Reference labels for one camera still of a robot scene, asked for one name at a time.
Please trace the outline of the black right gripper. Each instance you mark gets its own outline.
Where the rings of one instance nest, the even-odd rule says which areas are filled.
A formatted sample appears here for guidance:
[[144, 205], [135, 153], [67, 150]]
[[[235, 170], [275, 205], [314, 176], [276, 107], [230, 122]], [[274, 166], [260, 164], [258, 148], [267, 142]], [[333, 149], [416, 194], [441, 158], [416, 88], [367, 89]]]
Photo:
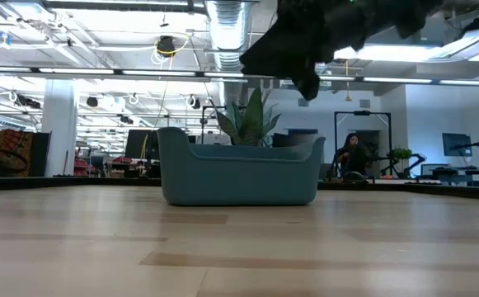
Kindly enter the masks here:
[[[329, 63], [334, 52], [364, 43], [372, 20], [372, 0], [279, 0], [277, 28], [270, 28], [241, 55], [243, 74], [290, 78], [302, 97], [311, 101], [319, 91], [318, 63]], [[282, 59], [283, 64], [253, 63]]]

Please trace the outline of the teal plastic basket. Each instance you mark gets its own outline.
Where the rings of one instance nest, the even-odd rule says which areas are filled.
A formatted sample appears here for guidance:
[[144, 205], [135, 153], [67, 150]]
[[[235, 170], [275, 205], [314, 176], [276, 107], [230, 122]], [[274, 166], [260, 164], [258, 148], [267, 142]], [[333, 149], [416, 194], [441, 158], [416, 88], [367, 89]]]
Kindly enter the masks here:
[[162, 194], [177, 206], [308, 205], [316, 197], [324, 137], [292, 147], [192, 144], [157, 131]]

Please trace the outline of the green artificial plant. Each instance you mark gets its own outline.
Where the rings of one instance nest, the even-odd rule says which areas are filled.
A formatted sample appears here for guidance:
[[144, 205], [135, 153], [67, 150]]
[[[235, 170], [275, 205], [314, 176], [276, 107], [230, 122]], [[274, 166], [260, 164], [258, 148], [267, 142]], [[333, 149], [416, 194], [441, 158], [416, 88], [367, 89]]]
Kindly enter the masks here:
[[234, 102], [223, 108], [224, 113], [213, 106], [219, 128], [231, 138], [234, 145], [267, 145], [267, 135], [277, 125], [280, 114], [273, 114], [275, 105], [265, 110], [266, 99], [263, 91], [257, 87], [242, 110]]

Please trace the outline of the black ceiling dome device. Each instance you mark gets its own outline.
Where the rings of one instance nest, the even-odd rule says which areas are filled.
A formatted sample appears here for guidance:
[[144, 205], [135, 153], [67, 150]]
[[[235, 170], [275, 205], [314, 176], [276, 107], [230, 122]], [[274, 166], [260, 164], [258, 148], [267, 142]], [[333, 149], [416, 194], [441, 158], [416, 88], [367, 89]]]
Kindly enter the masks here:
[[172, 35], [161, 35], [156, 44], [156, 51], [162, 57], [168, 57], [175, 54], [176, 47]]

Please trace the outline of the seated person behind table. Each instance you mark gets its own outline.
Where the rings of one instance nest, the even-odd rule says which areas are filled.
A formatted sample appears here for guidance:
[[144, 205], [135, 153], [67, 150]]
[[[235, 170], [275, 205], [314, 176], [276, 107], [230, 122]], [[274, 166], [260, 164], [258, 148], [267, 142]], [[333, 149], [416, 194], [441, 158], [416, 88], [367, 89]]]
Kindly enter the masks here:
[[341, 177], [345, 177], [352, 172], [366, 177], [366, 169], [371, 163], [356, 133], [349, 133], [345, 138], [343, 147], [335, 153], [335, 165], [339, 166]]

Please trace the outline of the long overhead light bar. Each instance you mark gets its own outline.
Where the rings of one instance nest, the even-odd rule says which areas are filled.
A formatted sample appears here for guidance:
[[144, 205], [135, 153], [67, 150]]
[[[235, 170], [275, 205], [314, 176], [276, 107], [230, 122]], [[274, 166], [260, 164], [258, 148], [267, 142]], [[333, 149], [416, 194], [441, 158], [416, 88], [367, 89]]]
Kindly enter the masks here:
[[[101, 78], [121, 80], [158, 80], [172, 78], [176, 80], [212, 80], [222, 79], [233, 83], [247, 80], [269, 79], [264, 75], [251, 75], [230, 72], [175, 71], [168, 69], [108, 69], [108, 68], [34, 68], [17, 66], [0, 66], [0, 75], [37, 78]], [[321, 82], [343, 83], [384, 83], [432, 86], [479, 87], [479, 80], [474, 79], [437, 79], [437, 78], [388, 78], [362, 76], [321, 75]]]

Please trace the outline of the small background potted plant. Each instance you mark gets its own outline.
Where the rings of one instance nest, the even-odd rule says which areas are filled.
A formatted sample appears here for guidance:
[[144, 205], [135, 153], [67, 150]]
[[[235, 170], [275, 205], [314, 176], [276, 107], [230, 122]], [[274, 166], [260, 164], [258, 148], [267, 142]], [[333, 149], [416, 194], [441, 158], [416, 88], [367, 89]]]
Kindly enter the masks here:
[[412, 151], [408, 148], [394, 148], [389, 156], [395, 160], [403, 161], [411, 158]]

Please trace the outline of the white building column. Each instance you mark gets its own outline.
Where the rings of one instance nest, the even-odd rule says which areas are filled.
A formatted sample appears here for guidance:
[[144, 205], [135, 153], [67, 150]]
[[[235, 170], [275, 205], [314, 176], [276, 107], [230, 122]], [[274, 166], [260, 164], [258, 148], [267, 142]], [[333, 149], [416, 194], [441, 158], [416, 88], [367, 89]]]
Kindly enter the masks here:
[[79, 91], [73, 80], [47, 79], [41, 129], [49, 133], [45, 176], [73, 175]]

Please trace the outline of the silver ventilation duct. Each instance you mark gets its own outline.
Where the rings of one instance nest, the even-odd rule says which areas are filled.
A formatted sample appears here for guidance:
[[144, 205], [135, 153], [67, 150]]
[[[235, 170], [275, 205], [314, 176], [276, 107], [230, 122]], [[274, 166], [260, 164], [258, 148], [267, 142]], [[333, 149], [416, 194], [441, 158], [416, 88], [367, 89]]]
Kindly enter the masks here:
[[217, 69], [237, 73], [242, 65], [240, 56], [247, 47], [247, 29], [251, 4], [239, 0], [205, 0], [209, 16], [209, 34], [217, 53]]

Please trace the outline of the black background frame stand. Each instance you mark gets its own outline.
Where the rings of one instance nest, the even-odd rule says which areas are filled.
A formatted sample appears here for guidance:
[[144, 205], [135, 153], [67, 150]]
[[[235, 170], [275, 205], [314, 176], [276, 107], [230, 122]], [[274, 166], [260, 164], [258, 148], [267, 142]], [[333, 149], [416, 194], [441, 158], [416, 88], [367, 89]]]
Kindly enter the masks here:
[[364, 145], [378, 162], [387, 162], [382, 165], [380, 175], [392, 177], [394, 173], [394, 162], [390, 158], [392, 147], [392, 113], [383, 111], [335, 111], [334, 112], [334, 149], [337, 151], [342, 144], [339, 144], [340, 125], [349, 117], [373, 117], [384, 126], [384, 130], [355, 130], [364, 135]]

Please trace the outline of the wall mounted dark monitor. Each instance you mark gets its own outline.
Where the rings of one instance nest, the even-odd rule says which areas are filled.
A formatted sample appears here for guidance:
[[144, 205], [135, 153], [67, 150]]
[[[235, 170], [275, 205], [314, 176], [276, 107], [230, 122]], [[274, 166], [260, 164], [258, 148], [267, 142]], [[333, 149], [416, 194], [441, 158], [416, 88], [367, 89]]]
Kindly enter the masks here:
[[446, 157], [471, 157], [471, 137], [469, 134], [442, 133], [444, 155]]

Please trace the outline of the black aluminium table frame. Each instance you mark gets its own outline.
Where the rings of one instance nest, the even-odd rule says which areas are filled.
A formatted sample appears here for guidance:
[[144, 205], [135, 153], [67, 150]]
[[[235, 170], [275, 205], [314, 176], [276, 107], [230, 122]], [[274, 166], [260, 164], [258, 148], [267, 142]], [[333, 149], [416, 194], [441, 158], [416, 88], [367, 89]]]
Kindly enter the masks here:
[[[160, 187], [158, 179], [117, 179], [117, 178], [90, 178], [90, 177], [0, 177], [0, 191], [35, 189], [59, 186], [153, 186]], [[319, 191], [399, 191], [435, 196], [452, 196], [479, 200], [479, 187], [472, 186], [443, 186], [422, 183], [369, 183], [345, 184], [325, 183], [317, 184]]]

